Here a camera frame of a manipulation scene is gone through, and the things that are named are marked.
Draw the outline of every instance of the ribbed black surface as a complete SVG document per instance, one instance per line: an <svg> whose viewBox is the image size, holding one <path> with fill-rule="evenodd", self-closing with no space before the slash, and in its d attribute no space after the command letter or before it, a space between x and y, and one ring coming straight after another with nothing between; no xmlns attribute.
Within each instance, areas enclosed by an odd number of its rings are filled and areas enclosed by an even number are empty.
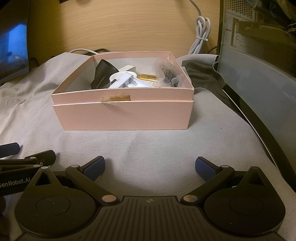
<svg viewBox="0 0 296 241"><path fill-rule="evenodd" d="M258 238L225 234L209 224L200 210L169 197L125 197L115 206L101 208L85 229L63 238L23 235L18 241L283 241L272 233Z"/></svg>

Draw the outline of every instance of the hexagonal mesh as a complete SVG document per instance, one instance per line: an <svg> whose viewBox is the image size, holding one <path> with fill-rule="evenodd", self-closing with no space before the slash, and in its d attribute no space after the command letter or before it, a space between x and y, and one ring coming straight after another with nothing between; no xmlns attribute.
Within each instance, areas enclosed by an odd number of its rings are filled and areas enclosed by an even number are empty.
<svg viewBox="0 0 296 241"><path fill-rule="evenodd" d="M246 17L253 18L253 10L247 6L246 0L227 0L227 9L238 12Z"/></svg>

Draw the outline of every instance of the wooden panel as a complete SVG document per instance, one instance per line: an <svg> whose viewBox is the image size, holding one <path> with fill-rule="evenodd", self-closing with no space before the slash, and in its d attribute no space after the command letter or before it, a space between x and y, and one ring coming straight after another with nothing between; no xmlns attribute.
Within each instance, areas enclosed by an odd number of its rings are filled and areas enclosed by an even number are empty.
<svg viewBox="0 0 296 241"><path fill-rule="evenodd" d="M217 45L219 0L196 0L212 30L202 53ZM188 53L197 11L188 0L31 0L28 51L40 63L75 48Z"/></svg>

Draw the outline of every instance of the white cable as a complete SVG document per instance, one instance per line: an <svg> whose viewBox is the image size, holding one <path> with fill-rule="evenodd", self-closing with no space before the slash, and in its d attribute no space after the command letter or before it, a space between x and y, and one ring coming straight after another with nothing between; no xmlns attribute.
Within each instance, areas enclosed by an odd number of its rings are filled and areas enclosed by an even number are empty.
<svg viewBox="0 0 296 241"><path fill-rule="evenodd" d="M90 49L73 49L73 50L69 51L69 53L73 53L73 52L76 52L76 51L86 51L86 52L90 52L90 53L93 53L93 54L98 54L97 52L92 51Z"/></svg>
<svg viewBox="0 0 296 241"><path fill-rule="evenodd" d="M203 42L208 41L208 36L211 32L211 21L209 18L204 18L201 16L201 11L198 6L193 2L193 0L189 0L193 6L196 8L198 12L198 17L195 20L195 30L196 30L196 40L191 46L188 54L199 53Z"/></svg>

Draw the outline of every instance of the silver screw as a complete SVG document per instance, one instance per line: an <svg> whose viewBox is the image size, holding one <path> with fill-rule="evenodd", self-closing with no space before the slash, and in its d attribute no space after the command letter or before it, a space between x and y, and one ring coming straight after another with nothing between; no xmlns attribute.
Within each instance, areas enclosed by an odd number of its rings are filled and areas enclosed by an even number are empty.
<svg viewBox="0 0 296 241"><path fill-rule="evenodd" d="M183 200L184 201L186 201L186 202L195 202L195 201L197 201L198 200L198 197L197 196L195 196L195 195L185 195L184 197L183 197Z"/></svg>
<svg viewBox="0 0 296 241"><path fill-rule="evenodd" d="M114 202L116 200L116 196L114 195L105 195L102 197L104 202Z"/></svg>

